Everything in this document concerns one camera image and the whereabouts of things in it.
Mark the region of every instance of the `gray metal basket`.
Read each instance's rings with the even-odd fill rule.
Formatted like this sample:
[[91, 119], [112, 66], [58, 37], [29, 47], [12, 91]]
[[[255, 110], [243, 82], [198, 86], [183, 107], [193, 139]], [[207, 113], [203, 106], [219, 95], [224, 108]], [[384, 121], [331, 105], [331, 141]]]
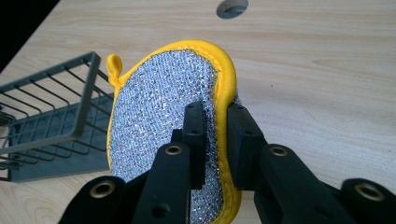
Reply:
[[91, 52], [0, 87], [1, 180], [108, 169], [113, 94], [99, 63]]

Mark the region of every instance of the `light wood surface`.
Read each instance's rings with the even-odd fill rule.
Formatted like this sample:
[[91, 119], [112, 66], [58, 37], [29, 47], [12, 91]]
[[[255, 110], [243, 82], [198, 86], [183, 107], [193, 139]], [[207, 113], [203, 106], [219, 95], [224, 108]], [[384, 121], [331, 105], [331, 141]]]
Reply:
[[[126, 70], [170, 42], [205, 39], [230, 54], [242, 102], [268, 142], [292, 148], [337, 188], [362, 177], [396, 193], [396, 2], [251, 0], [232, 20], [216, 16], [219, 3], [63, 0], [0, 82], [91, 50], [119, 54]], [[0, 223], [55, 223], [99, 175], [108, 173], [2, 182]], [[251, 199], [234, 223], [260, 223]]]

